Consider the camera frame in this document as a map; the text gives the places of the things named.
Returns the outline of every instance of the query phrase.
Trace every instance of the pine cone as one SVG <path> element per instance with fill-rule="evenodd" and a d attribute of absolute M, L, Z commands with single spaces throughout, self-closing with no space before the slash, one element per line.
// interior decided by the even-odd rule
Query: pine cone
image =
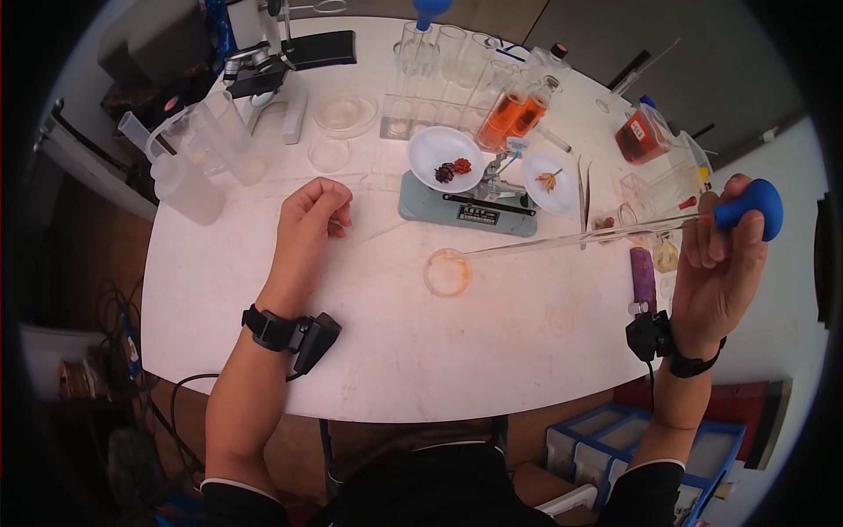
<path fill-rule="evenodd" d="M 436 181 L 439 183 L 450 183 L 454 178 L 455 171 L 456 168 L 453 163 L 443 163 L 442 166 L 436 169 L 434 174 L 436 176 Z"/>

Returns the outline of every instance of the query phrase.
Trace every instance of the orange liquid bottle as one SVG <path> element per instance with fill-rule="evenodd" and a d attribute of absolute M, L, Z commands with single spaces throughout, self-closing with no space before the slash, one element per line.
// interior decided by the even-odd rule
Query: orange liquid bottle
<path fill-rule="evenodd" d="M 507 92 L 501 102 L 491 111 L 477 134 L 477 142 L 491 148 L 500 142 L 504 131 L 524 109 L 524 97 L 515 91 Z"/>
<path fill-rule="evenodd" d="M 534 84 L 527 78 L 515 77 L 513 84 L 497 101 L 477 133 L 478 144 L 493 151 L 500 150 L 496 150 L 496 146 L 500 143 L 504 132 L 521 115 L 524 110 L 524 103 L 527 102 L 527 95 L 532 88 L 534 88 Z"/>
<path fill-rule="evenodd" d="M 545 77 L 544 84 L 529 95 L 524 104 L 524 109 L 507 129 L 504 141 L 506 141 L 506 137 L 524 137 L 527 135 L 527 132 L 535 126 L 535 123 L 539 122 L 541 116 L 547 111 L 550 106 L 550 96 L 557 88 L 559 88 L 559 82 L 556 78 Z"/>
<path fill-rule="evenodd" d="M 547 111 L 547 100 L 535 94 L 527 99 L 521 115 L 507 130 L 507 136 L 524 137 Z"/>

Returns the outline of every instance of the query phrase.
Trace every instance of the blue rubber bulb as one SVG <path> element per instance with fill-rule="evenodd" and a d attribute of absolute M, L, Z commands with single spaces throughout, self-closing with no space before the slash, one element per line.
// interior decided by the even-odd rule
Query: blue rubber bulb
<path fill-rule="evenodd" d="M 756 210 L 764 215 L 764 241 L 774 239 L 784 221 L 779 192 L 768 180 L 752 180 L 738 199 L 714 207 L 714 223 L 719 229 L 737 227 L 745 213 Z"/>
<path fill-rule="evenodd" d="M 419 12 L 416 29 L 427 31 L 433 19 L 451 9 L 451 0 L 413 0 L 413 7 Z"/>

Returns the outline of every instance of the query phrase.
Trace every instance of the scale base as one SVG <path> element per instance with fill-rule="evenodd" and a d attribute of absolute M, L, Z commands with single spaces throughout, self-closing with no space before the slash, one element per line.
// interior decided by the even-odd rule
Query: scale base
<path fill-rule="evenodd" d="M 409 221 L 467 227 L 492 233 L 515 234 L 529 238 L 538 225 L 535 209 L 529 198 L 527 213 L 507 209 L 524 209 L 517 197 L 502 197 L 496 202 L 474 200 L 466 193 L 443 194 L 419 181 L 407 170 L 401 177 L 398 214 Z"/>

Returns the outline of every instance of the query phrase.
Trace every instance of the label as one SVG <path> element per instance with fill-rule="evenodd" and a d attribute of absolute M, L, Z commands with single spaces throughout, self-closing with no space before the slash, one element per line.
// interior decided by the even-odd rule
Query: label
<path fill-rule="evenodd" d="M 638 142 L 643 141 L 644 137 L 647 136 L 647 133 L 644 132 L 644 127 L 641 126 L 641 123 L 638 121 L 633 121 L 630 124 L 630 130 L 632 130 L 632 134 L 636 137 Z"/>
<path fill-rule="evenodd" d="M 499 217 L 501 217 L 499 212 L 472 207 L 471 205 L 460 205 L 459 212 L 457 213 L 457 219 L 472 223 L 484 223 L 486 225 L 497 225 L 497 219 Z"/>
<path fill-rule="evenodd" d="M 507 150 L 520 152 L 521 150 L 526 150 L 527 148 L 529 148 L 529 141 L 523 137 L 507 137 Z"/>

